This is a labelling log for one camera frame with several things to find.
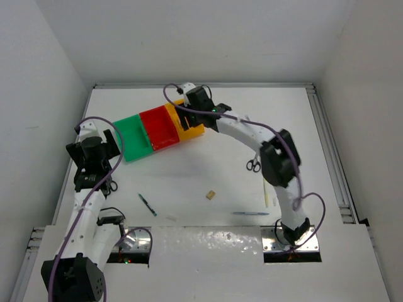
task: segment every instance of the cable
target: cable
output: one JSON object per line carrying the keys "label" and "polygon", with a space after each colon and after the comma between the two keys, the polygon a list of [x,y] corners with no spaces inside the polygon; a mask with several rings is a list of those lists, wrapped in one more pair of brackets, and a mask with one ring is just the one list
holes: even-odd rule
{"label": "cable", "polygon": [[[88,200],[89,200],[89,198],[91,197],[91,195],[97,190],[97,188],[99,188],[99,187],[102,185],[102,183],[104,183],[104,182],[107,180],[107,178],[109,178],[109,177],[112,175],[112,173],[114,173],[114,171],[116,170],[116,168],[119,166],[120,162],[122,161],[122,159],[123,159],[123,153],[124,153],[124,151],[125,151],[125,143],[123,142],[123,135],[122,135],[122,133],[120,133],[120,130],[119,130],[113,123],[111,123],[110,121],[108,121],[108,120],[106,120],[106,119],[104,119],[104,118],[102,118],[102,117],[99,117],[99,116],[89,116],[89,117],[83,119],[82,121],[80,121],[80,122],[77,124],[76,128],[77,128],[77,127],[80,127],[80,125],[81,125],[82,123],[84,123],[85,121],[88,121],[88,120],[100,120],[100,121],[104,121],[105,123],[107,123],[107,124],[109,124],[110,126],[112,126],[112,127],[115,129],[115,131],[118,133],[119,137],[120,137],[120,141],[122,142],[122,150],[121,150],[121,152],[120,152],[120,156],[119,156],[119,158],[118,158],[118,161],[117,161],[116,164],[113,166],[112,170],[109,171],[109,172],[107,173],[107,175],[105,175],[104,178],[102,178],[102,179],[99,181],[99,183],[97,183],[97,184],[95,185],[95,187],[93,187],[92,190],[90,190],[90,192],[88,193],[88,195],[84,198],[84,200],[82,201],[81,209],[79,210],[79,212],[78,212],[78,214],[77,214],[77,216],[76,216],[76,219],[73,221],[73,223],[72,223],[72,225],[71,225],[71,227],[70,227],[69,232],[68,232],[67,235],[64,237],[63,244],[62,244],[62,246],[61,246],[61,248],[60,248],[60,250],[59,250],[59,253],[56,255],[55,262],[54,262],[53,267],[52,267],[52,271],[50,272],[49,286],[48,286],[48,302],[53,302],[53,287],[54,287],[56,269],[57,269],[57,266],[58,266],[58,264],[59,264],[59,262],[60,262],[60,259],[61,259],[61,257],[62,257],[63,251],[65,250],[65,247],[66,247],[68,241],[70,240],[70,237],[71,237],[71,235],[72,235],[72,233],[73,233],[73,231],[74,231],[74,228],[76,227],[76,225],[78,224],[78,221],[80,220],[80,217],[81,217],[81,215],[82,215],[82,212],[84,211],[84,207],[85,207],[86,203],[88,202]],[[104,295],[103,295],[103,301],[106,302],[106,291],[104,292]]]}
{"label": "cable", "polygon": [[210,86],[206,85],[206,84],[203,84],[203,85],[201,85],[201,87],[207,87],[207,89],[208,89],[208,91],[210,93],[210,99],[213,100],[213,93],[212,93],[212,90],[210,89]]}
{"label": "cable", "polygon": [[137,231],[137,230],[145,231],[145,232],[148,233],[149,236],[150,236],[150,249],[149,249],[149,260],[150,260],[151,250],[152,250],[152,243],[153,243],[154,240],[152,239],[152,234],[151,234],[151,232],[150,232],[148,229],[146,229],[146,228],[137,227],[137,228],[132,228],[132,229],[130,229],[129,231],[127,231],[126,234],[124,234],[122,237],[120,237],[119,241],[117,241],[117,243],[116,243],[115,245],[121,244],[121,243],[124,241],[124,239],[125,239],[128,235],[130,235],[131,233],[133,233],[134,231]]}
{"label": "cable", "polygon": [[106,302],[106,281],[103,283],[103,302]]}
{"label": "cable", "polygon": [[278,222],[279,222],[280,220],[281,220],[281,218],[277,219],[277,220],[276,220],[276,223],[275,223],[275,237],[276,237],[277,241],[280,242],[282,245],[284,245],[284,246],[290,245],[290,244],[285,244],[285,243],[283,243],[283,242],[280,240],[280,238],[278,238],[278,235],[277,235],[277,225],[278,225]]}
{"label": "cable", "polygon": [[116,181],[111,181],[111,191],[116,192],[118,190],[118,188],[119,188],[118,183]]}
{"label": "cable", "polygon": [[292,208],[294,211],[298,210],[301,207],[301,202],[302,202],[302,181],[301,181],[301,177],[300,177],[300,171],[298,168],[298,164],[297,164],[297,160],[295,159],[294,155],[292,154],[292,151],[290,149],[290,147],[287,145],[287,143],[284,141],[284,139],[281,137],[281,135],[274,130],[272,127],[265,125],[263,123],[258,123],[257,121],[248,121],[242,118],[237,118],[235,116],[232,115],[227,115],[225,113],[218,113],[218,112],[212,112],[212,111],[200,111],[200,110],[193,110],[193,109],[189,109],[186,107],[182,107],[179,106],[177,104],[175,104],[174,102],[172,102],[170,100],[170,98],[168,97],[168,95],[166,94],[166,89],[169,86],[174,86],[176,89],[181,89],[178,85],[174,84],[174,83],[169,83],[167,85],[164,86],[164,88],[162,89],[162,93],[164,94],[165,99],[171,103],[173,106],[190,112],[190,113],[196,113],[198,115],[211,115],[211,116],[219,116],[219,117],[224,117],[224,118],[230,118],[232,120],[237,120],[240,121],[242,123],[246,123],[246,124],[250,124],[250,125],[255,125],[255,126],[260,126],[263,128],[268,129],[271,133],[273,133],[275,135],[275,137],[280,141],[280,143],[283,145],[285,152],[287,153],[288,157],[291,159],[291,163],[293,165],[294,171],[295,171],[295,177],[297,178],[297,182],[298,182],[298,197],[294,200],[293,204],[292,204]]}
{"label": "cable", "polygon": [[276,138],[280,141],[280,143],[283,145],[283,147],[284,147],[284,149],[285,149],[285,152],[287,153],[288,157],[291,159],[291,163],[292,163],[293,168],[294,168],[294,171],[295,171],[295,177],[297,178],[297,183],[298,183],[298,197],[297,197],[296,199],[294,199],[294,201],[293,201],[293,204],[292,204],[293,210],[294,210],[294,211],[298,210],[298,209],[301,207],[302,200],[305,199],[305,198],[307,198],[307,197],[309,197],[309,196],[311,196],[311,195],[314,195],[314,196],[318,197],[318,198],[320,199],[320,201],[322,202],[322,205],[323,205],[323,214],[322,214],[321,220],[319,221],[319,223],[318,223],[318,225],[317,225],[317,228],[316,228],[315,231],[309,236],[309,238],[308,238],[303,244],[296,245],[296,246],[294,246],[294,247],[291,247],[291,248],[290,248],[289,250],[287,250],[287,251],[280,252],[280,253],[276,253],[276,254],[277,254],[277,255],[280,255],[280,254],[291,253],[291,252],[293,252],[294,250],[296,250],[296,249],[300,248],[301,246],[303,246],[305,243],[307,243],[307,242],[318,232],[319,228],[321,227],[321,225],[322,225],[322,223],[323,223],[323,221],[324,221],[324,218],[325,218],[325,215],[326,215],[326,204],[325,204],[325,202],[324,202],[322,196],[320,196],[319,194],[317,194],[317,193],[315,193],[315,192],[311,192],[311,193],[308,193],[308,194],[306,194],[306,195],[303,196],[303,194],[302,194],[302,181],[301,181],[301,177],[300,177],[300,171],[299,171],[299,168],[298,168],[297,160],[295,159],[294,155],[292,154],[292,151],[291,151],[290,147],[287,145],[286,141],[284,141],[284,139],[281,137],[281,135],[280,135],[276,130],[274,130],[272,127],[270,127],[270,126],[268,126],[268,125],[265,125],[265,124],[263,124],[263,123],[258,123],[258,122],[256,122],[256,121],[249,121],[249,120],[245,120],[245,119],[242,119],[242,118],[237,118],[237,117],[235,117],[235,116],[227,115],[227,114],[225,114],[225,113],[218,113],[218,112],[212,112],[212,111],[193,110],[193,109],[189,109],[189,108],[186,108],[186,107],[179,106],[179,105],[175,104],[174,102],[172,102],[172,101],[170,100],[170,98],[168,97],[168,95],[166,94],[166,89],[167,89],[169,86],[174,86],[174,87],[177,89],[178,92],[181,90],[181,88],[180,88],[178,85],[174,84],[174,83],[169,83],[169,84],[165,85],[164,88],[162,89],[162,93],[163,93],[165,99],[166,99],[169,103],[171,103],[173,106],[175,106],[175,107],[177,107],[177,108],[179,108],[179,109],[181,109],[181,110],[184,110],[184,111],[187,111],[187,112],[190,112],[190,113],[195,113],[195,114],[198,114],[198,115],[210,115],[210,116],[220,116],[220,117],[224,117],[224,118],[230,118],[230,119],[232,119],[232,120],[237,120],[237,121],[240,121],[240,122],[242,122],[242,123],[246,123],[246,124],[250,124],[250,125],[255,125],[255,126],[260,126],[260,127],[266,128],[266,129],[268,129],[270,132],[272,132],[272,133],[275,135],[275,137],[276,137]]}
{"label": "cable", "polygon": [[115,208],[114,206],[110,206],[108,208],[100,209],[100,211],[106,211],[106,210],[115,210],[115,211],[119,212],[120,214],[122,214],[123,218],[126,219],[125,214],[123,214],[122,211],[120,211],[118,208]]}

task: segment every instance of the small wooden block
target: small wooden block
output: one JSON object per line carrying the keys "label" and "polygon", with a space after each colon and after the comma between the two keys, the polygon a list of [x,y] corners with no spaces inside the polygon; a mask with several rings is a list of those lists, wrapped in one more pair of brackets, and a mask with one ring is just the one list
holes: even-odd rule
{"label": "small wooden block", "polygon": [[210,191],[207,193],[206,197],[209,200],[212,200],[212,198],[215,196],[215,192],[214,191]]}

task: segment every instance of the green marker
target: green marker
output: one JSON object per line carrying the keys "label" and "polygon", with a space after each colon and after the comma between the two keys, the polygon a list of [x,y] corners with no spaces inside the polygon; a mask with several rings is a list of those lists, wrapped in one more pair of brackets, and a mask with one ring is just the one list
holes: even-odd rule
{"label": "green marker", "polygon": [[143,201],[143,203],[145,204],[146,207],[148,207],[148,209],[151,211],[151,213],[154,216],[157,216],[157,213],[150,207],[149,203],[147,202],[147,200],[145,200],[145,198],[143,197],[143,195],[141,195],[140,193],[138,193],[139,198]]}

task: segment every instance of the white wall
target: white wall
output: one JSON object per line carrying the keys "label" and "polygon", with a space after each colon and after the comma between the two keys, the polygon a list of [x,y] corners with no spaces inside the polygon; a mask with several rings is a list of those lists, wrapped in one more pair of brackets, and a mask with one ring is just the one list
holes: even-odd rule
{"label": "white wall", "polygon": [[403,4],[359,0],[319,92],[393,301],[403,301]]}
{"label": "white wall", "polygon": [[0,301],[51,218],[88,92],[34,0],[0,4]]}
{"label": "white wall", "polygon": [[313,81],[355,0],[37,0],[85,83]]}

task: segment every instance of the blue pen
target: blue pen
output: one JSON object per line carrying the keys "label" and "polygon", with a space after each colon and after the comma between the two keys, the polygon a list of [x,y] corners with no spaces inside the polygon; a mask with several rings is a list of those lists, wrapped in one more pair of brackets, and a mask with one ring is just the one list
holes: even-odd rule
{"label": "blue pen", "polygon": [[265,212],[232,212],[233,215],[251,215],[251,216],[266,216],[269,213]]}
{"label": "blue pen", "polygon": [[151,213],[154,216],[157,216],[157,213],[151,208],[151,206],[149,205],[149,203],[147,202],[147,200],[145,200],[145,198],[143,197],[143,195],[141,195],[140,193],[138,193],[139,198],[143,201],[143,203],[146,205],[146,207],[148,207],[148,209],[151,211]]}

